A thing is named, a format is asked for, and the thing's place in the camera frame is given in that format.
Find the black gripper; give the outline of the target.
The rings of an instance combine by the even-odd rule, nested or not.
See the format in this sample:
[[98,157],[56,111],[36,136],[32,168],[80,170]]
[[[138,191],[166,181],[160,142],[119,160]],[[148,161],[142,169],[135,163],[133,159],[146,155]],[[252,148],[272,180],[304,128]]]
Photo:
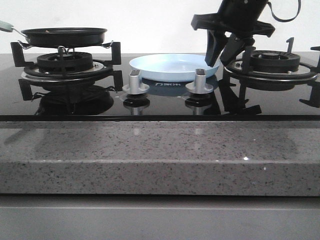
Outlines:
[[[270,37],[275,28],[259,21],[266,0],[224,0],[217,13],[195,14],[191,21],[194,30],[207,30],[205,62],[213,67],[220,61],[227,66],[246,46],[244,36],[264,35]],[[225,32],[232,33],[225,45]]]

